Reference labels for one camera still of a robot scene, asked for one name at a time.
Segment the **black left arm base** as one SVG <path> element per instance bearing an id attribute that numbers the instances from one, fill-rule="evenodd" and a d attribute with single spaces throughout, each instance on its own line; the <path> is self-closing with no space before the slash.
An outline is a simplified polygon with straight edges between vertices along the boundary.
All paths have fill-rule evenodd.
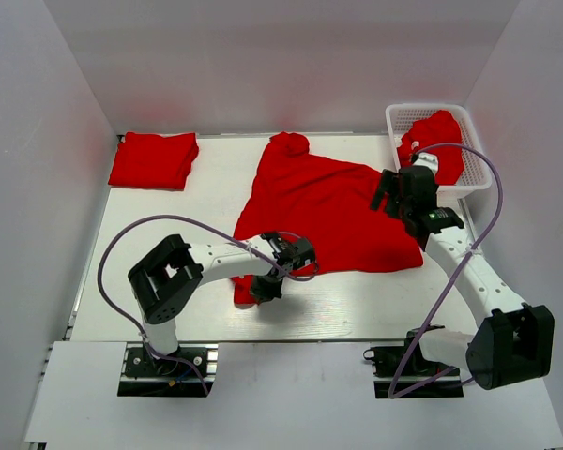
<path id="1" fill-rule="evenodd" d="M 192 362 L 205 381 L 206 390 L 186 364 L 153 359 L 140 343 L 124 352 L 117 395 L 121 398 L 206 398 L 215 381 L 218 346 L 181 346 L 175 357 Z"/>

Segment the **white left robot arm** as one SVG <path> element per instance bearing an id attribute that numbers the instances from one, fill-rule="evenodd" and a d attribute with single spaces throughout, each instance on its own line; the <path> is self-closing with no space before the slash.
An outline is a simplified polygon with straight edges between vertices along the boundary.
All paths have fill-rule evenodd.
<path id="1" fill-rule="evenodd" d="M 215 246 L 193 246 L 178 234 L 165 237 L 128 273 L 150 346 L 147 363 L 160 374 L 177 368 L 175 318 L 198 288 L 225 278 L 246 278 L 249 295 L 258 303 L 268 302 L 282 296 L 282 283 L 292 272 L 311 265 L 317 265 L 311 242 L 304 237 L 291 242 L 278 232 Z"/>

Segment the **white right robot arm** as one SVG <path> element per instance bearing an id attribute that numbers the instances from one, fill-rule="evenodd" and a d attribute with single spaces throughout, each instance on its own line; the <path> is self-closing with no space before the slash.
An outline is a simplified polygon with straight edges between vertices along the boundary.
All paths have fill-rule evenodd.
<path id="1" fill-rule="evenodd" d="M 467 371 L 485 390 L 542 378 L 551 369 L 554 315 L 512 290 L 483 256 L 480 241 L 469 240 L 460 216 L 439 206 L 438 167 L 436 156 L 418 151 L 410 166 L 382 172 L 370 205 L 400 220 L 449 278 L 422 325 L 407 334 L 401 358 L 388 362 L 389 398 L 402 398 L 455 369 Z M 472 313 L 475 334 L 432 323 L 451 290 Z"/>

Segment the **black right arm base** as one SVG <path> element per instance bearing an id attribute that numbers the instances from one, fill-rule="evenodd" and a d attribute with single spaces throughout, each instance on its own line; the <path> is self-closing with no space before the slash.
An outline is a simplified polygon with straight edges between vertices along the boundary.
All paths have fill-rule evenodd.
<path id="1" fill-rule="evenodd" d="M 390 383 L 415 334 L 416 331 L 411 330 L 403 340 L 372 344 L 363 352 L 363 359 L 372 365 L 373 388 L 376 399 L 388 399 Z M 442 363 L 424 360 L 420 348 L 417 347 L 409 357 L 397 381 L 395 392 L 433 377 L 446 368 L 447 366 Z M 464 388 L 461 386 L 461 382 L 460 370 L 455 368 L 449 374 L 434 382 L 407 393 L 402 399 L 462 398 Z"/>

